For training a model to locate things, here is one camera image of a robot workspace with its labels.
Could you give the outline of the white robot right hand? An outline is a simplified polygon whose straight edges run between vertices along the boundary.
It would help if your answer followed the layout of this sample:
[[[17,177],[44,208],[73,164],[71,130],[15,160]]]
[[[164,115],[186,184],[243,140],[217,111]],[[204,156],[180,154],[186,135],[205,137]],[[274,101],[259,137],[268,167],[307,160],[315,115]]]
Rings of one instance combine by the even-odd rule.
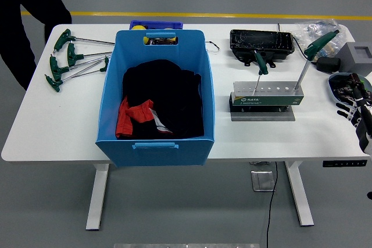
[[[371,102],[363,97],[360,85],[352,86],[352,93],[354,101],[348,100],[352,107],[336,103],[339,108],[337,114],[352,123],[356,129],[360,149],[371,156]]]

